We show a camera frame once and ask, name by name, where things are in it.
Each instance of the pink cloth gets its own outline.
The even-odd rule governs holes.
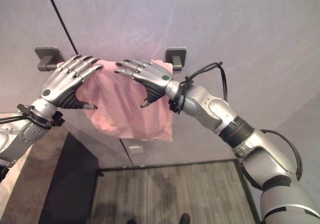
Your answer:
[[[172,65],[155,61],[171,73]],[[115,74],[115,62],[100,60],[103,68],[89,77],[77,91],[80,100],[95,104],[97,110],[84,110],[100,131],[119,138],[143,141],[172,141],[172,112],[168,97],[145,108],[140,104],[147,96],[144,86],[128,77]]]

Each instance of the green dot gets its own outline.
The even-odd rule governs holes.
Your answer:
[[[45,90],[42,94],[43,96],[48,96],[50,94],[50,90]]]
[[[163,79],[163,80],[168,80],[168,79],[169,79],[169,76],[168,76],[168,75],[163,75],[163,76],[162,76],[162,79]]]

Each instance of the black shoe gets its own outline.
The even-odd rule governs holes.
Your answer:
[[[126,224],[137,224],[134,219],[130,219]]]
[[[190,216],[185,213],[181,216],[179,224],[190,224]]]

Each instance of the robotic arm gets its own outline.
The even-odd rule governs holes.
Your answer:
[[[170,72],[152,61],[135,59],[116,64],[120,66],[116,73],[146,87],[147,98],[141,107],[168,95],[173,111],[183,110],[196,118],[232,148],[241,159],[245,177],[263,191],[263,223],[320,223],[319,208],[299,185],[290,159],[262,131],[240,118],[226,101],[191,82],[175,81]]]
[[[103,67],[92,66],[97,61],[90,56],[72,57],[53,72],[31,105],[20,104],[17,114],[0,120],[1,179],[35,141],[52,126],[62,125],[64,120],[58,107],[97,108],[76,97],[84,80]],[[232,148],[241,159],[245,177],[263,191],[260,201],[263,223],[320,223],[319,208],[299,185],[290,159],[262,131],[241,119],[226,101],[191,81],[175,81],[169,71],[152,61],[127,60],[116,64],[119,66],[116,73],[146,87],[147,98],[141,107],[168,95],[174,112],[182,110],[196,118]]]
[[[97,61],[97,58],[91,56],[72,57],[52,73],[43,85],[41,95],[31,105],[19,104],[17,114],[0,120],[0,181],[32,144],[41,139],[52,126],[63,124],[58,107],[97,108],[76,97],[76,91],[85,79],[103,67],[92,66]]]

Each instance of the gray carpet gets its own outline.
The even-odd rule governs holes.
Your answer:
[[[234,162],[104,172],[87,224],[254,223]]]

